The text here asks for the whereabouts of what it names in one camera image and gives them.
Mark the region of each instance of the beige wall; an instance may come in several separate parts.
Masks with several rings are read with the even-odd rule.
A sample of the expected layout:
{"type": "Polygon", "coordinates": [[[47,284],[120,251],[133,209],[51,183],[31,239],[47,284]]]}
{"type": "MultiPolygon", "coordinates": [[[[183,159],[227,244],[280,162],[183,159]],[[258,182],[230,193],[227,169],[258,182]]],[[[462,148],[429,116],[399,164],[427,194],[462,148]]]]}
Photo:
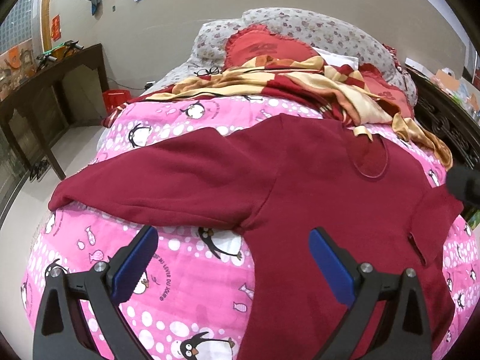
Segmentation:
{"type": "Polygon", "coordinates": [[[408,56],[432,71],[448,66],[459,76],[462,72],[465,45],[427,0],[103,0],[97,16],[91,16],[86,0],[52,0],[50,14],[61,15],[59,42],[102,43],[108,76],[142,88],[186,61],[203,23],[257,7],[304,8],[337,17],[396,47],[401,61],[408,56]]]}

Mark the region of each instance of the floral headboard cover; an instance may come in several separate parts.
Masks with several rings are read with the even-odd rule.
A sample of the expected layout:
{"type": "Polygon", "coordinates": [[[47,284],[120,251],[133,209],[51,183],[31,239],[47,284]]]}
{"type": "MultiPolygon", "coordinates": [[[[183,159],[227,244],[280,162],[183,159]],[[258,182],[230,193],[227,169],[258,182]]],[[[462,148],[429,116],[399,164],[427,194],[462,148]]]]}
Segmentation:
{"type": "Polygon", "coordinates": [[[417,89],[411,77],[400,66],[395,66],[390,51],[375,38],[345,21],[295,8],[250,9],[240,19],[205,23],[195,38],[190,58],[165,76],[163,80],[166,85],[199,69],[221,68],[225,61],[228,38],[255,23],[265,24],[272,32],[299,39],[312,47],[335,54],[356,56],[360,64],[371,63],[382,72],[385,81],[405,92],[412,106],[417,102],[417,89]]]}

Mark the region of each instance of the maroon sweater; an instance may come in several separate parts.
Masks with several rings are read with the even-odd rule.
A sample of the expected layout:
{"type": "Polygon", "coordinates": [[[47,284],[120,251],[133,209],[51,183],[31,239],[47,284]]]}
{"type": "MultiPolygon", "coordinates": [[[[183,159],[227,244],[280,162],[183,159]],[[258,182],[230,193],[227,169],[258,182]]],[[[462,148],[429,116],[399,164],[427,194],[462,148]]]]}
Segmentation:
{"type": "Polygon", "coordinates": [[[238,360],[310,360],[340,322],[345,307],[309,252],[317,226],[359,262],[418,272],[433,349],[453,318],[442,249],[461,203],[402,148],[338,121],[279,115],[228,137],[203,128],[88,166],[58,185],[49,209],[72,200],[135,223],[244,234],[255,297],[238,360]]]}

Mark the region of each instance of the blue gripper pad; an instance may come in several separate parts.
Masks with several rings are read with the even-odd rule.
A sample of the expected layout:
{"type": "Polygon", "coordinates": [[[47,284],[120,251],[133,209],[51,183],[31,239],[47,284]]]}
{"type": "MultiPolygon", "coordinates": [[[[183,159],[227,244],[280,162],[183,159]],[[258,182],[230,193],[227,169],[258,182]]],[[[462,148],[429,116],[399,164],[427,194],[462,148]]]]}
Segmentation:
{"type": "Polygon", "coordinates": [[[117,255],[124,258],[124,263],[117,269],[111,282],[110,299],[116,306],[130,299],[138,281],[142,277],[142,273],[157,250],[157,230],[150,226],[143,236],[141,232],[130,243],[136,242],[136,245],[128,255],[122,256],[126,252],[125,249],[128,249],[128,246],[121,247],[111,260],[113,261],[117,255]]]}
{"type": "Polygon", "coordinates": [[[353,277],[317,229],[310,232],[308,243],[310,253],[325,276],[335,298],[339,303],[350,308],[356,298],[353,277]]]}

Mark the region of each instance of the bed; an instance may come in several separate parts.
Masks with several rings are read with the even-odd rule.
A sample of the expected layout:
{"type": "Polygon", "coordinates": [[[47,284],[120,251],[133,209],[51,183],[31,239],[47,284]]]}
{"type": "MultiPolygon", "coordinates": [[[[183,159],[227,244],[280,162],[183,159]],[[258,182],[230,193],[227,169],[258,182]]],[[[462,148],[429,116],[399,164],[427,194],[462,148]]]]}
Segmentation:
{"type": "MultiPolygon", "coordinates": [[[[292,8],[252,9],[244,12],[240,19],[216,20],[203,25],[190,58],[144,93],[144,97],[186,77],[221,69],[227,39],[238,30],[255,23],[266,24],[272,32],[297,38],[312,47],[340,56],[357,57],[359,64],[372,64],[389,85],[405,93],[412,107],[417,104],[417,87],[410,75],[399,66],[393,49],[387,49],[348,23],[292,8]]],[[[291,100],[263,95],[230,96],[223,98],[221,104],[212,99],[202,102],[202,107],[201,110],[195,109],[195,102],[192,101],[127,105],[111,120],[110,128],[99,141],[98,153],[92,163],[203,127],[214,127],[225,136],[280,113],[322,118],[320,112],[291,100]],[[190,117],[186,118],[185,114],[190,111],[190,117]]],[[[415,144],[402,144],[390,127],[366,127],[371,133],[381,134],[414,156],[423,166],[432,186],[445,182],[445,168],[432,152],[422,150],[415,144]]],[[[32,327],[45,286],[43,272],[50,263],[57,261],[68,272],[87,270],[96,261],[112,256],[139,229],[137,223],[113,218],[79,203],[72,203],[53,213],[33,241],[21,288],[22,301],[32,327]]],[[[162,245],[165,246],[157,250],[135,289],[135,295],[121,306],[130,327],[155,360],[184,358],[180,348],[182,340],[198,332],[206,332],[208,338],[231,338],[235,356],[242,342],[254,297],[254,264],[248,246],[238,235],[225,232],[228,234],[222,242],[229,251],[215,253],[202,240],[202,233],[196,227],[164,227],[158,230],[162,245]],[[199,313],[200,305],[191,298],[188,288],[181,293],[183,300],[176,310],[166,311],[148,306],[154,301],[158,302],[152,298],[152,288],[160,290],[160,302],[171,295],[171,280],[212,283],[215,291],[211,293],[215,295],[210,296],[208,301],[203,300],[203,303],[206,302],[207,308],[212,309],[221,304],[229,312],[215,316],[207,316],[207,310],[199,313]],[[224,299],[231,300],[226,305],[224,299]],[[185,306],[189,304],[195,305],[193,310],[185,306]],[[186,308],[194,313],[195,318],[186,313],[186,308]]],[[[450,227],[443,245],[443,275],[455,303],[455,314],[446,336],[433,355],[435,360],[450,356],[449,350],[461,337],[460,333],[476,308],[480,296],[480,286],[476,280],[479,269],[476,240],[465,220],[459,216],[450,227]]],[[[101,354],[111,358],[88,302],[83,303],[83,310],[101,354]]]]}

